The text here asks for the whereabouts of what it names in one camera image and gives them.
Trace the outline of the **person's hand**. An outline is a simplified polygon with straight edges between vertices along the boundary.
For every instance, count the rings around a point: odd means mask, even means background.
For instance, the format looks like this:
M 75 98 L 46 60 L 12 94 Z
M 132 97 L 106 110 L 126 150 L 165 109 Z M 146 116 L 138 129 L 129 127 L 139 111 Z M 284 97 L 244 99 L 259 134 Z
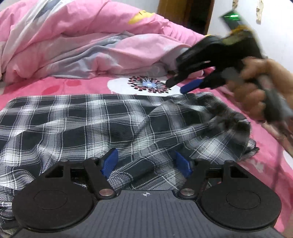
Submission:
M 248 80 L 266 74 L 272 80 L 275 88 L 287 100 L 292 107 L 292 73 L 281 64 L 272 59 L 257 59 L 247 57 L 242 60 L 244 69 L 240 75 L 242 79 Z M 253 120 L 264 120 L 264 109 L 266 104 L 265 91 L 259 89 L 253 83 L 238 84 L 234 81 L 228 81 L 228 89 L 234 94 L 235 101 L 240 103 L 242 110 Z

